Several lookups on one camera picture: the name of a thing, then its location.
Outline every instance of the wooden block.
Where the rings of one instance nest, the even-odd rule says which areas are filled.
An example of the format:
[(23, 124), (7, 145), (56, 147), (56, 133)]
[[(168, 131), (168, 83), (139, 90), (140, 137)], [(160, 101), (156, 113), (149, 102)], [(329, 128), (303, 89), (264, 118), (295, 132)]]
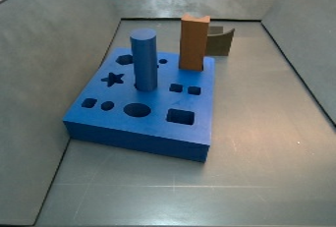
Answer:
[(200, 19), (185, 14), (181, 19), (180, 62), (183, 70), (203, 71), (211, 16)]

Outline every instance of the blue foam block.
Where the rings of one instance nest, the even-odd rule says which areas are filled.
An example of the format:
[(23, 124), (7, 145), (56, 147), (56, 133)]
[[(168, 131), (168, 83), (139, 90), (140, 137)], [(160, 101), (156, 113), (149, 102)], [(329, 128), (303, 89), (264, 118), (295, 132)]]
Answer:
[(136, 90), (131, 50), (108, 56), (63, 118), (71, 137), (205, 162), (211, 147), (213, 59), (179, 70), (179, 54), (157, 53), (157, 89)]

